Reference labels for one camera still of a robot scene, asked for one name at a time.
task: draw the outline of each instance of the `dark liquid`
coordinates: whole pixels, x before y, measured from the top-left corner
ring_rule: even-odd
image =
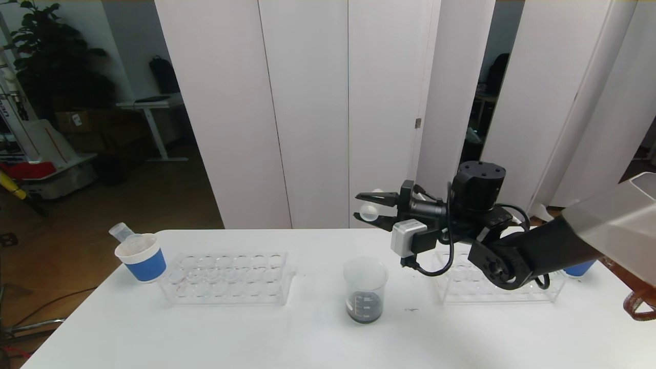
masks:
[[[361,324],[373,323],[382,314],[382,301],[373,292],[355,292],[348,297],[348,303],[350,304],[350,307],[346,306],[348,316]]]

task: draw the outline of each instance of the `white paper cup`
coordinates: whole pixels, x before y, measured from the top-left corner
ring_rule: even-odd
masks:
[[[143,242],[146,243],[146,249],[131,254],[124,243],[130,242],[135,236],[139,237],[140,240],[143,239]],[[157,242],[157,236],[152,233],[128,237],[116,247],[114,255],[125,264],[139,282],[153,282],[166,270],[166,261],[164,261],[164,255]]]

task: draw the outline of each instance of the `wooden floor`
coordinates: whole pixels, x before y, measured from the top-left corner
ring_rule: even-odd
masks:
[[[146,162],[114,187],[100,183],[43,204],[50,216],[40,218],[20,200],[0,192],[0,233],[14,232],[19,245],[1,251],[2,283],[33,291],[8,291],[2,324],[10,326],[38,306],[62,295],[99,285],[119,265],[117,241],[108,229],[125,222],[135,232],[163,229],[223,228],[216,202],[197,150],[174,149],[188,162]],[[69,297],[35,315],[27,323],[68,316],[90,292]],[[42,341],[16,345],[32,351]],[[23,359],[12,360],[19,368]]]

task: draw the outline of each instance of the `yellow pole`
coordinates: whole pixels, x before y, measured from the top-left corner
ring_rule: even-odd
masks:
[[[11,192],[16,196],[17,198],[20,198],[23,200],[24,198],[28,197],[28,194],[25,193],[14,181],[9,178],[5,172],[0,171],[0,186],[5,187],[7,191]]]

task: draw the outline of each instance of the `cardboard box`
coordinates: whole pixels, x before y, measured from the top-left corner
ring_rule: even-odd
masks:
[[[91,109],[76,112],[56,113],[59,132],[89,133],[103,132],[109,127],[128,123],[145,123],[138,112],[121,109]]]
[[[118,110],[109,116],[113,118],[102,125],[98,121],[86,125],[96,131],[68,133],[68,142],[78,152],[115,156],[125,169],[138,165],[154,154],[155,145],[141,114]]]

